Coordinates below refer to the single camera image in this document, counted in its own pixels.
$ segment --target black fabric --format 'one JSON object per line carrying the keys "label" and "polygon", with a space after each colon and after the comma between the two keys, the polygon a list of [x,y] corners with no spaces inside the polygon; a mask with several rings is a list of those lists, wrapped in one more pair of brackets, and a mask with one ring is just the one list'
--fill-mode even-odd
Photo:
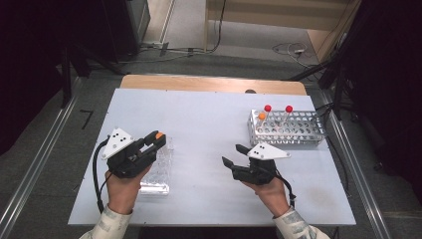
{"label": "black fabric", "polygon": [[145,227],[138,239],[277,239],[276,227]]}
{"label": "black fabric", "polygon": [[[363,8],[373,7],[364,1]],[[420,2],[388,1],[373,9],[346,57],[351,98],[382,164],[402,176],[422,203],[422,20]]]}
{"label": "black fabric", "polygon": [[[0,154],[13,145],[62,86],[61,75],[55,68],[60,55],[46,51],[33,34],[31,24],[16,9],[13,6],[6,10],[7,19],[0,29]],[[48,49],[58,50],[56,43],[46,44]]]}

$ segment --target floor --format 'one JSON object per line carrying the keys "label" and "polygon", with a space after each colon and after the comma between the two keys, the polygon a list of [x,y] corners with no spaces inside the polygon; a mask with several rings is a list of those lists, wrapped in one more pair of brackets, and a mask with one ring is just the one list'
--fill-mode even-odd
{"label": "floor", "polygon": [[[203,36],[203,33],[199,25],[202,26],[202,22],[197,23],[197,21],[190,20],[190,22],[198,24],[198,27],[189,27],[191,29],[189,34],[182,33],[179,28],[185,23],[183,16],[187,16],[183,13],[183,9],[185,9],[183,7],[193,7],[195,4],[200,5],[201,2],[176,0],[173,6],[174,11],[168,22],[168,29],[162,41],[160,42],[159,39],[162,35],[158,34],[157,40],[151,40],[150,43],[160,45],[163,42],[168,42],[169,48],[201,47],[200,36]],[[307,44],[309,39],[303,31],[271,29],[269,30],[270,35],[273,36],[274,32],[275,38],[269,37],[257,44],[256,37],[251,36],[254,35],[253,32],[242,32],[245,27],[233,25],[231,28],[231,31],[239,31],[237,36],[243,36],[241,43],[236,41],[236,37],[228,38],[230,35],[223,31],[221,48],[219,47],[214,54],[198,54],[187,58],[187,54],[184,53],[167,52],[165,56],[159,57],[160,51],[150,49],[127,62],[120,62],[117,66],[133,74],[216,76],[269,81],[288,79],[304,70],[305,67],[290,55],[278,54],[272,48],[282,43],[302,42]],[[279,32],[283,32],[283,36],[277,36]],[[307,54],[310,57],[306,59],[305,56],[300,56],[301,63],[316,64],[316,59],[313,58],[313,49],[308,47],[307,51],[309,51]],[[1,236],[6,234],[4,234],[5,231],[0,231],[2,233],[0,238],[79,238],[92,228],[91,226],[68,226],[67,223],[106,115],[108,103],[113,90],[118,88],[121,82],[121,76],[114,75],[96,63],[93,63],[93,69],[95,70],[89,79],[80,79],[75,76],[75,96],[68,112],[61,111],[62,94],[57,93],[28,125],[16,144],[0,156],[0,208],[2,212],[5,212],[6,207],[10,206],[9,200],[13,195],[16,196],[15,192],[19,186],[26,186],[20,183],[28,168],[31,168],[31,163],[44,158],[40,165],[39,175],[30,180],[33,183],[30,194],[27,197],[22,197],[19,204],[21,207],[15,211],[17,217],[10,221],[13,227],[7,227],[6,234],[9,237]],[[319,77],[320,74],[315,74],[301,80],[306,86],[307,93],[313,98],[316,108],[326,104],[324,95],[331,94],[331,91],[322,91],[317,87],[317,78]],[[93,112],[87,124],[86,112]],[[341,113],[343,115],[342,124],[359,166],[388,228],[389,236],[382,238],[420,238],[422,208],[415,198],[411,186],[398,176],[388,175],[382,169],[378,171],[373,169],[377,159],[365,132],[353,114],[347,111]],[[52,125],[57,125],[56,119],[59,115],[65,115],[66,120],[58,127],[60,133],[52,138],[53,144],[50,147],[45,146],[43,142],[49,137]],[[349,203],[357,223],[351,227],[340,227],[340,238],[380,238],[375,233],[373,222],[368,217],[361,194],[356,186],[356,179],[351,175],[348,164],[345,164],[345,170],[342,167],[345,161],[344,149],[338,141],[334,124],[329,122],[326,128],[329,138],[333,141],[331,149],[334,162],[344,187],[350,194]],[[42,148],[48,149],[47,154],[40,155],[39,151]],[[2,227],[0,228],[2,230],[5,225],[3,223],[2,218]],[[148,232],[149,229],[143,228],[139,231],[139,228],[131,227],[127,230],[124,238],[158,238],[156,233]],[[328,235],[332,235],[334,228],[322,227],[322,230]]]}

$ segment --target red test tube cap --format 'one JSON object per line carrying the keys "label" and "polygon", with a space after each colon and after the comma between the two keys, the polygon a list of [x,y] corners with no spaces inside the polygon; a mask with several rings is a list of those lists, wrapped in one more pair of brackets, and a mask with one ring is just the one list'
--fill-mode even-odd
{"label": "red test tube cap", "polygon": [[264,111],[270,112],[271,111],[271,106],[270,105],[264,106]]}
{"label": "red test tube cap", "polygon": [[287,113],[291,113],[293,111],[293,107],[292,106],[286,106],[286,112]]}

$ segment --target test tube rack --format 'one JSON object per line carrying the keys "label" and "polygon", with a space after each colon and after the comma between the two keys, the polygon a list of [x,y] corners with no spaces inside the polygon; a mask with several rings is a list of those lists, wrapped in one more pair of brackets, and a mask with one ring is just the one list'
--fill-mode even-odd
{"label": "test tube rack", "polygon": [[271,145],[319,144],[326,132],[316,112],[271,111],[264,120],[259,120],[262,111],[251,110],[248,131],[251,146],[259,142]]}

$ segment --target wooden edge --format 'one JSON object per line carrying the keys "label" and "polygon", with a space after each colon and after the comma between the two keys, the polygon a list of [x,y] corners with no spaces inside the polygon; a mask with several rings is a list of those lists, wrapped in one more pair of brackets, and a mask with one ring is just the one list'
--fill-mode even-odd
{"label": "wooden edge", "polygon": [[127,75],[120,87],[123,89],[149,89],[193,92],[245,93],[307,96],[300,82],[252,80],[237,78],[211,78],[167,75]]}

